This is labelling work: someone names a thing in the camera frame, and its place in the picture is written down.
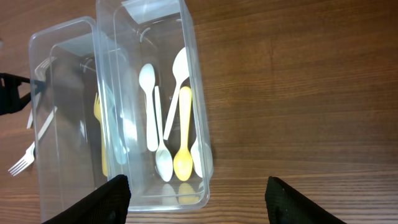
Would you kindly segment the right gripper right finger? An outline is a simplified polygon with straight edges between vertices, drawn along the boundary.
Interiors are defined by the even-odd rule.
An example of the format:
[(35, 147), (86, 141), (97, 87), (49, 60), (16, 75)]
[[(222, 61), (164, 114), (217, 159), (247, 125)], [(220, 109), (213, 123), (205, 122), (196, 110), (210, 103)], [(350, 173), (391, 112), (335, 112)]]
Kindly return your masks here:
[(270, 224), (345, 224), (278, 177), (269, 176), (265, 202)]

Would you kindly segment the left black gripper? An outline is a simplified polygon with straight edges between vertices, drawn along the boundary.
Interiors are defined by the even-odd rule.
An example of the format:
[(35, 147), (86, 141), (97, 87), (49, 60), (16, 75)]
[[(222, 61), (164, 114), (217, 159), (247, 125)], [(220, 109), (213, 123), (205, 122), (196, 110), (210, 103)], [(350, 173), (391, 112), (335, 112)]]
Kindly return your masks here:
[(30, 83), (30, 79), (9, 73), (1, 73), (1, 115), (12, 114), (22, 110), (30, 101), (30, 93), (19, 97), (18, 87)]

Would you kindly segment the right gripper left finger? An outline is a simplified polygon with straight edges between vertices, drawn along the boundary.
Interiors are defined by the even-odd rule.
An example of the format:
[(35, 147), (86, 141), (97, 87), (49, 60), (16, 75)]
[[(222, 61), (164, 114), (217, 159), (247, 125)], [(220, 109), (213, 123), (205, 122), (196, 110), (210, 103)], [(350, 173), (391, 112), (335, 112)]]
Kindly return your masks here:
[(128, 177), (119, 174), (44, 224), (125, 224), (130, 199)]

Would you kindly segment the light blue plastic fork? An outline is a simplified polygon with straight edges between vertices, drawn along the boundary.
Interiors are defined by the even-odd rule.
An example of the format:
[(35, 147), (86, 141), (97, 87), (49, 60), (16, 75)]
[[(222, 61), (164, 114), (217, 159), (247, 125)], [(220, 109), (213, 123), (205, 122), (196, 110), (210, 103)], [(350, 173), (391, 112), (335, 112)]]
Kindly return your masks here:
[(124, 147), (122, 138), (119, 135), (119, 128), (117, 123), (116, 104), (112, 90), (105, 84), (107, 112), (108, 112), (108, 126), (110, 131), (111, 144), (113, 146), (114, 155), (118, 164), (125, 164), (127, 162), (127, 151)]

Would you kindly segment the yellow plastic spoon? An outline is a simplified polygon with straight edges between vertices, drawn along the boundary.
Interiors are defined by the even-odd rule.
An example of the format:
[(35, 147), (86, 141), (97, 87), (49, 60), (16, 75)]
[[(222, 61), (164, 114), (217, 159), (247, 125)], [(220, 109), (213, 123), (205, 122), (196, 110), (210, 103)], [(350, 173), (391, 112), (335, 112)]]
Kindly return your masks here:
[(184, 86), (179, 92), (180, 149), (174, 157), (174, 171), (181, 181), (188, 180), (193, 169), (192, 156), (188, 149), (191, 108), (192, 91), (190, 87)]

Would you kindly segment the yellow plastic fork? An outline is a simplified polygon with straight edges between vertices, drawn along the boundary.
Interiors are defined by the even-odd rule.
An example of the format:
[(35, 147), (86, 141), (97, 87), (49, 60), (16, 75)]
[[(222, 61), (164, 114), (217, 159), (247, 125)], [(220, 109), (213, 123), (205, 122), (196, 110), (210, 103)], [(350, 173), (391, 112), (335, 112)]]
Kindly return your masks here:
[(99, 121), (100, 133), (101, 133), (101, 166), (104, 176), (108, 176), (108, 170), (106, 165), (106, 149), (104, 145), (103, 127), (102, 127), (102, 115), (101, 115), (101, 102), (98, 93), (95, 95), (93, 112), (95, 118)]

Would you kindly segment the white spoon diagonal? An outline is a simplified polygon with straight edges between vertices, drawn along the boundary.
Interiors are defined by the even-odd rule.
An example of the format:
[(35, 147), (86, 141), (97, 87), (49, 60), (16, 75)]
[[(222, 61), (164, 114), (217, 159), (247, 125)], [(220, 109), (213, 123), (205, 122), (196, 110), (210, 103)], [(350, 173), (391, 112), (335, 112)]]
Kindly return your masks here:
[(164, 140), (168, 140), (170, 136), (170, 132), (175, 118), (175, 112), (177, 109), (177, 101), (178, 101), (178, 94), (180, 91), (180, 87), (182, 83), (189, 77), (187, 51), (185, 47), (182, 48), (180, 52), (177, 54), (174, 63), (172, 65), (172, 73), (174, 75), (176, 85), (165, 123)]

